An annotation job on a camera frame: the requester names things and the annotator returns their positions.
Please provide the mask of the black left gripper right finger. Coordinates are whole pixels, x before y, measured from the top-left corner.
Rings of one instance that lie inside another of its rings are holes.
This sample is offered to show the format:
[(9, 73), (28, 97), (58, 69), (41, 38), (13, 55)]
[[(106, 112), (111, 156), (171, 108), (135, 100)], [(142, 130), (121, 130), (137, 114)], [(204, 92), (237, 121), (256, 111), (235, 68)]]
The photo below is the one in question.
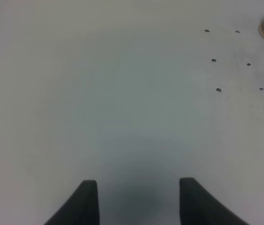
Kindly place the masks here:
[(179, 215), (182, 225), (246, 225), (194, 178), (179, 180)]

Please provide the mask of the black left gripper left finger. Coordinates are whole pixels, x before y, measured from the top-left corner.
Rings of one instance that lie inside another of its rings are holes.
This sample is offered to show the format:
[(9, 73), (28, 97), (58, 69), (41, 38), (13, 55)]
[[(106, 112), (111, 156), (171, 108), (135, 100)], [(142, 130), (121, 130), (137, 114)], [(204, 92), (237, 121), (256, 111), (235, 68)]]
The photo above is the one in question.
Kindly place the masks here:
[(95, 180), (84, 180), (46, 225), (99, 225), (98, 187)]

